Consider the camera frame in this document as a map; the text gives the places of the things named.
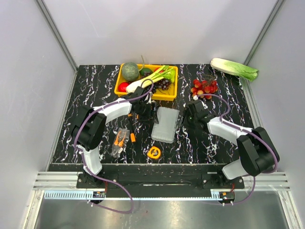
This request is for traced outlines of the grey plastic tool case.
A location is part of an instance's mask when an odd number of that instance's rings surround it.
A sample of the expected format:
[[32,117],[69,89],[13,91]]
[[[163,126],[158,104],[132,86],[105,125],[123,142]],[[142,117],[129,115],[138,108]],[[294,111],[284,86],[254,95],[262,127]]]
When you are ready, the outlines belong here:
[[152,128],[151,138],[154,141],[172,144],[176,132],[179,110],[159,107],[157,118],[159,123],[155,123]]

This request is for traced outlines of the orange black screwdriver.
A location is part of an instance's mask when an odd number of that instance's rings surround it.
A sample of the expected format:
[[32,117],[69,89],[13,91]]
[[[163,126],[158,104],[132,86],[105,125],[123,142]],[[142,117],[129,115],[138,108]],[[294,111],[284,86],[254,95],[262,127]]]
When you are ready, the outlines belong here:
[[130,127],[130,139],[132,143],[136,142],[136,137],[134,134],[133,122],[132,122],[132,114],[128,114],[129,127]]

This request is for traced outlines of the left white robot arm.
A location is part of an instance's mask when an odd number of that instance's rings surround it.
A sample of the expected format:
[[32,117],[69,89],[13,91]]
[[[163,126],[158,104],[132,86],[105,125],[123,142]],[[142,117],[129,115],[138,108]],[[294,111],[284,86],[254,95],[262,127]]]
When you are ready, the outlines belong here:
[[109,182],[108,179],[98,178],[102,171],[98,146],[102,141],[106,124],[130,113],[137,114],[145,120],[152,118],[156,111],[151,95],[151,89],[137,86],[134,92],[109,104],[97,107],[81,106],[74,120],[71,136],[74,140],[74,149],[82,157],[83,174],[91,184]]

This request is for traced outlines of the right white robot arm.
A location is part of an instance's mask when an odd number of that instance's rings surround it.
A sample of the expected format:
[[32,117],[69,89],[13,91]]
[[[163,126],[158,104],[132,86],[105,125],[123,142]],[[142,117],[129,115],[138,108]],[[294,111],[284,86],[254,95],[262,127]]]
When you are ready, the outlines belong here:
[[269,134],[260,126],[251,129],[228,122],[208,112],[200,100],[191,101],[185,106],[181,123],[186,128],[202,130],[237,146],[239,159],[212,175],[211,182],[220,187],[243,176],[256,177],[277,169],[280,156]]

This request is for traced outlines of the yellow plastic tray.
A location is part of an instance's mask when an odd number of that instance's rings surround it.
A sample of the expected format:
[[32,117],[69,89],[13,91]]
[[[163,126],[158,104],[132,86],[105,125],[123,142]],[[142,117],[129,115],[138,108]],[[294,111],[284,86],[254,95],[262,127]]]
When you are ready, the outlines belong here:
[[[126,82],[126,80],[123,78],[122,74],[122,68],[124,64],[120,66],[119,75],[117,77],[116,85],[114,88],[114,93],[118,95],[119,97],[126,95],[126,92],[121,92],[119,90],[119,85],[121,83]],[[152,100],[160,100],[160,101],[173,101],[177,97],[177,90],[178,90],[178,67],[176,66],[169,66],[170,69],[173,69],[174,71],[174,82],[169,86],[168,90],[165,90],[164,92],[157,90],[156,93],[153,93]]]

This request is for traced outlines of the red cherry bunch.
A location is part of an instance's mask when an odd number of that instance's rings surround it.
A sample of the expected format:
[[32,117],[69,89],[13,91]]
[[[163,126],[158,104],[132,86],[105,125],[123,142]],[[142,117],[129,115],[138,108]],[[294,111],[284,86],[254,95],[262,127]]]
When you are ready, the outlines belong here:
[[207,74],[204,74],[204,76],[203,80],[197,78],[193,80],[193,86],[190,90],[193,100],[201,98],[210,100],[212,98],[211,94],[215,94],[218,91],[217,77]]

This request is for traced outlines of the dark purple grape bunch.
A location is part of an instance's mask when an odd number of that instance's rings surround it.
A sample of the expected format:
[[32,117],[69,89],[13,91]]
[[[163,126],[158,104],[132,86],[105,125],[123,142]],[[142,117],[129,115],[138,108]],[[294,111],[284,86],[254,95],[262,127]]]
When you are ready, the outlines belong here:
[[164,94],[164,91],[169,90],[170,85],[172,82],[168,79],[146,79],[143,80],[143,82],[140,84],[140,87],[144,88],[146,91],[148,91],[151,88],[151,85],[153,84],[153,88],[151,92],[155,94],[157,91],[161,91]]

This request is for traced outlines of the orange pliers in bag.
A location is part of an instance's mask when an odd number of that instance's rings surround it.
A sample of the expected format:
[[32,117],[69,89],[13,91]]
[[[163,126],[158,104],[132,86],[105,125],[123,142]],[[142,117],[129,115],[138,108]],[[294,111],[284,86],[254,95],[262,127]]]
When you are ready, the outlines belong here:
[[117,135],[115,137],[115,140],[113,142],[112,145],[112,152],[111,152],[111,156],[114,158],[119,158],[124,145],[128,142],[129,140],[129,133],[130,131],[126,128],[119,128]]

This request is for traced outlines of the yellow tape measure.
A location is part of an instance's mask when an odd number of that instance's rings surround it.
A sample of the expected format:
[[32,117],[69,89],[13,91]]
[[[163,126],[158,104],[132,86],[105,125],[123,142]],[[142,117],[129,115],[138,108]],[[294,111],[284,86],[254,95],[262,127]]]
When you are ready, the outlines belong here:
[[147,156],[150,159],[158,159],[161,156],[161,150],[156,146],[152,146],[151,149],[148,151]]

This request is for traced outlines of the red apple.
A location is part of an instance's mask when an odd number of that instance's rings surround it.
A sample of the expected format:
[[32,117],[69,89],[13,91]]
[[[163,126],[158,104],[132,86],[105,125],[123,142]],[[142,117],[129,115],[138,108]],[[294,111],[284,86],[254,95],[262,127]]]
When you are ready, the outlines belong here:
[[129,86],[129,82],[122,82],[121,84],[119,84],[118,86],[118,91],[125,93],[126,92],[126,88]]

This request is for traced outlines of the green fruit in tray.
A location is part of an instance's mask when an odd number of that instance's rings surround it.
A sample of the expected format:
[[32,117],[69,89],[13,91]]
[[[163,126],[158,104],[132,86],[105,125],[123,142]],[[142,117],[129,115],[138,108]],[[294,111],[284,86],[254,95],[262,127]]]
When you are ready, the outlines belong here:
[[152,73],[153,73],[153,71],[149,68],[142,68],[140,70],[141,77],[147,77],[147,76],[151,75]]

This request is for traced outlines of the green cantaloupe melon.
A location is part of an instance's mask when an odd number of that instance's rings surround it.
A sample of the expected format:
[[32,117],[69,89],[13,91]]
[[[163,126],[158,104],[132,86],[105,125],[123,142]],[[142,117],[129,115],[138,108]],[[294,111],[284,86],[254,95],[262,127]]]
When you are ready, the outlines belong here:
[[122,76],[126,81],[136,81],[139,74],[138,66],[133,62],[127,62],[122,66]]

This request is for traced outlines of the white green leek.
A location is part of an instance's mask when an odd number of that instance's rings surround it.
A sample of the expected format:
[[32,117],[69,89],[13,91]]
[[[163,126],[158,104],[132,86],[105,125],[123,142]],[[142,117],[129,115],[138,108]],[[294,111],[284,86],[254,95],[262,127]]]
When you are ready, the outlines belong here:
[[153,84],[152,92],[156,90],[168,90],[171,84],[174,84],[176,78],[176,70],[174,67],[162,65],[152,74],[137,80],[126,87],[127,93],[133,93],[138,87],[146,88]]

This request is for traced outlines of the napa cabbage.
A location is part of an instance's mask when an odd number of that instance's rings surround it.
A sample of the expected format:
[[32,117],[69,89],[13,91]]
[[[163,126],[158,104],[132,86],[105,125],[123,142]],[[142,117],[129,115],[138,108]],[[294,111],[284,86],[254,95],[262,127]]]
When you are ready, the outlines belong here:
[[258,76],[258,70],[255,68],[221,58],[213,58],[210,65],[213,69],[233,76],[245,78],[251,82]]

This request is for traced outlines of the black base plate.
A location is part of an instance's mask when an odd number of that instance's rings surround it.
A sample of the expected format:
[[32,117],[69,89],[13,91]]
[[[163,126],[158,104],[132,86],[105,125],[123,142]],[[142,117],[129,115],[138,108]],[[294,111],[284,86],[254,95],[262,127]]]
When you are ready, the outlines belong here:
[[86,172],[77,178],[78,188],[106,189],[108,198],[126,197],[117,185],[136,198],[207,198],[212,189],[229,191],[244,188],[242,177],[228,180],[222,164],[105,164],[98,174],[104,183]]

